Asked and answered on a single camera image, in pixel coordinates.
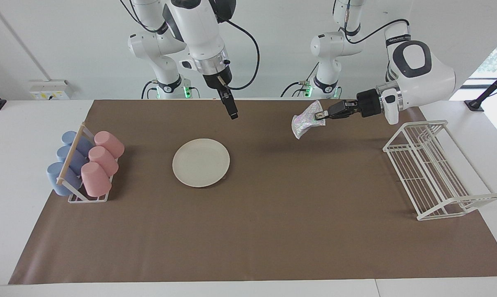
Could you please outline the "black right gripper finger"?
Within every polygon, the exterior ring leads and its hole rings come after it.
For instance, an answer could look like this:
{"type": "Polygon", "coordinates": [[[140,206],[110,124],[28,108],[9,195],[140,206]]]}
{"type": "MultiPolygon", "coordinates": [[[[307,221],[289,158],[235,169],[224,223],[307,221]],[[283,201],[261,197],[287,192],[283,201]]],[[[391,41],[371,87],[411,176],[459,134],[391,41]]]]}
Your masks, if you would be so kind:
{"type": "Polygon", "coordinates": [[[227,110],[228,115],[232,120],[238,118],[238,110],[233,97],[223,97],[222,103],[227,110]]]}

